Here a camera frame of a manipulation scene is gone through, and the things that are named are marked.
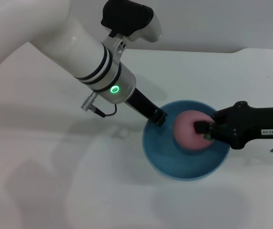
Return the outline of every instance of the white label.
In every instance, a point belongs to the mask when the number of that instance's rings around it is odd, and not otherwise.
[[[261,135],[273,135],[273,129],[261,130]]]

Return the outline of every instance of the green object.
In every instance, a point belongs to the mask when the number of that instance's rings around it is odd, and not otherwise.
[[[204,135],[204,138],[205,138],[206,140],[212,141],[212,137],[211,137],[211,134],[210,134],[210,133],[206,133],[206,134]]]
[[[110,92],[112,94],[119,92],[119,86],[115,85],[115,86],[111,87]]]

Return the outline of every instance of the blue bowl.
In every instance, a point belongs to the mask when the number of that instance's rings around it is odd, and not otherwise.
[[[196,110],[212,116],[215,110],[190,100],[172,102],[162,109],[168,114],[166,122],[158,127],[148,121],[142,136],[142,146],[151,165],[163,175],[181,181],[198,180],[214,172],[225,160],[230,146],[215,140],[203,150],[183,149],[173,138],[172,126],[181,112]]]

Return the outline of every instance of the white table surface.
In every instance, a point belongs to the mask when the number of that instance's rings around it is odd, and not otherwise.
[[[273,50],[126,50],[122,61],[158,106],[273,106]],[[146,120],[125,104],[86,113],[89,93],[30,44],[0,66],[0,229],[273,228],[273,140],[231,150],[205,179],[170,180],[143,153]]]

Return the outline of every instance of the pink ball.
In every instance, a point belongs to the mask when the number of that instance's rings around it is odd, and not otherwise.
[[[213,141],[205,139],[204,135],[195,132],[193,125],[197,121],[214,122],[207,114],[193,110],[180,113],[174,121],[174,139],[183,148],[199,150],[204,149],[213,143]]]

